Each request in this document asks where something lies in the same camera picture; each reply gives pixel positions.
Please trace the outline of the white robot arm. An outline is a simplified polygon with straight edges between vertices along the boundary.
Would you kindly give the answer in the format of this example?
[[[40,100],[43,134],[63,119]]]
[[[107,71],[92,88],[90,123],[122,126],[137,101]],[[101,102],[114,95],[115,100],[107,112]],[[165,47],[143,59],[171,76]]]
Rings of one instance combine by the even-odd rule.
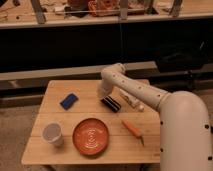
[[[111,94],[114,86],[159,113],[161,171],[213,171],[210,119],[200,97],[188,91],[170,93],[128,78],[121,63],[102,69],[98,97]]]

